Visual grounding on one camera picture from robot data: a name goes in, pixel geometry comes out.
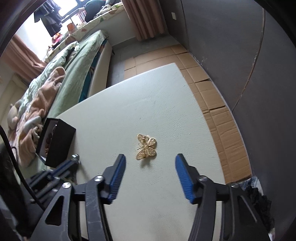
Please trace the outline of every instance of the black box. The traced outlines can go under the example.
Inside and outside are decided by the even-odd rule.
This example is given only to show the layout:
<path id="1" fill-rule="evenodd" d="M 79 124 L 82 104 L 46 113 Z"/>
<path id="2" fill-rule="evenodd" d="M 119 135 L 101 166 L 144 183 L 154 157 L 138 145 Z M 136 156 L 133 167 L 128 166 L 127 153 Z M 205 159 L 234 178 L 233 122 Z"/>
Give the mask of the black box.
<path id="1" fill-rule="evenodd" d="M 57 167 L 67 159 L 69 148 L 76 129 L 61 119 L 47 118 L 36 148 L 36 154 L 49 167 Z M 48 153 L 45 152 L 46 140 L 52 133 Z"/>

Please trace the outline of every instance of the white table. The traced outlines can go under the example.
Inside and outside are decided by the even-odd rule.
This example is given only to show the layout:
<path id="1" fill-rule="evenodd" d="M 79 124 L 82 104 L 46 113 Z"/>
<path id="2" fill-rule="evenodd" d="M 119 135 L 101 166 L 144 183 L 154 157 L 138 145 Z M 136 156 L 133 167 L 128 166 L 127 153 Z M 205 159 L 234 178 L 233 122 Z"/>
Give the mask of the white table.
<path id="1" fill-rule="evenodd" d="M 201 175 L 225 183 L 206 121 L 175 64 L 107 88 L 59 118 L 77 129 L 69 155 L 80 155 L 78 183 L 101 174 L 119 153 L 126 156 L 117 199 L 105 205 L 114 241 L 188 240 L 197 206 L 184 197 L 175 170 L 178 153 Z M 157 140 L 154 159 L 136 160 L 138 134 Z M 216 213 L 213 240 L 219 239 L 220 206 Z"/>

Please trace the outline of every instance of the gold butterfly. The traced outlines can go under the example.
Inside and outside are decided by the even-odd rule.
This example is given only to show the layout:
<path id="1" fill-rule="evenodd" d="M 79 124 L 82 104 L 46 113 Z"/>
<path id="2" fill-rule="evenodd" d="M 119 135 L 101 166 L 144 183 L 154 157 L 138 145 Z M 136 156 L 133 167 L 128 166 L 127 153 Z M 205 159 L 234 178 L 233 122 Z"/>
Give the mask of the gold butterfly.
<path id="1" fill-rule="evenodd" d="M 149 138 L 149 136 L 143 136 L 141 134 L 138 135 L 139 145 L 140 147 L 137 149 L 139 150 L 142 148 L 136 156 L 137 160 L 141 160 L 142 158 L 148 156 L 155 156 L 156 151 L 154 150 L 156 145 L 156 140 L 154 138 Z"/>

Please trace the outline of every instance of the floor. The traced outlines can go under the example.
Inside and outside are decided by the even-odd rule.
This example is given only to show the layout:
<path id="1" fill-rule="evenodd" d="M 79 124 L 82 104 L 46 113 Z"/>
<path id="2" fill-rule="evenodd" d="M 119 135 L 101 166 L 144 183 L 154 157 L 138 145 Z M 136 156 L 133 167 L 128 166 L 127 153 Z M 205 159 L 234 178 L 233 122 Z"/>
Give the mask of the floor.
<path id="1" fill-rule="evenodd" d="M 246 149 L 231 112 L 207 73 L 171 36 L 115 49 L 107 87 L 145 71 L 175 63 L 197 100 L 212 134 L 226 183 L 251 175 Z"/>

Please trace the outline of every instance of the wall outlet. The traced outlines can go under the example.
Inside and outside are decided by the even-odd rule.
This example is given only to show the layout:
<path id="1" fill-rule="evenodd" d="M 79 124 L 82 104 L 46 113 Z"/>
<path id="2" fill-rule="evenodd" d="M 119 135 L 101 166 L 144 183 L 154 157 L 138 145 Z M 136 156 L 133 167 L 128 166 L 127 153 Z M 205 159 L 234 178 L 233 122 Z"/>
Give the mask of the wall outlet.
<path id="1" fill-rule="evenodd" d="M 176 14 L 174 12 L 172 12 L 172 17 L 173 17 L 173 20 L 177 20 Z"/>

